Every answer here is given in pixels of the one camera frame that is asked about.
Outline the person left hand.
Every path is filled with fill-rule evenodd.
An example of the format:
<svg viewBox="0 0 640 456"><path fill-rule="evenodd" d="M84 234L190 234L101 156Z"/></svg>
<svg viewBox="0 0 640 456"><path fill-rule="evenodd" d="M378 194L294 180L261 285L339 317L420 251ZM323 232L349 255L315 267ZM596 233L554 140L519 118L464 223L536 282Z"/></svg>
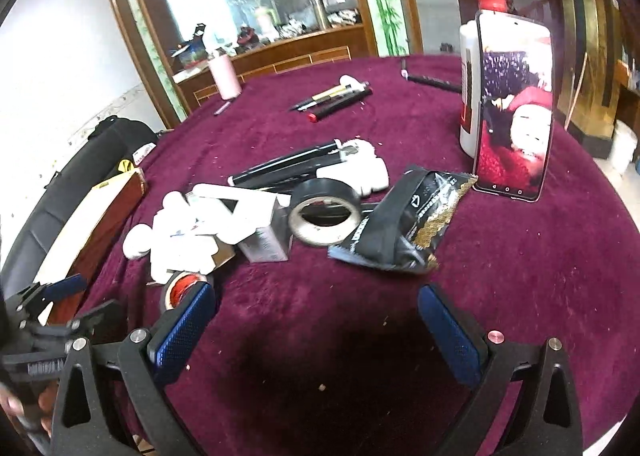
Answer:
<svg viewBox="0 0 640 456"><path fill-rule="evenodd" d="M31 416L37 419L41 428L52 434L52 415L55 406L56 395L58 394L58 382L52 381L40 393L37 404L24 405L4 384L0 387L1 408L10 419L22 419Z"/></svg>

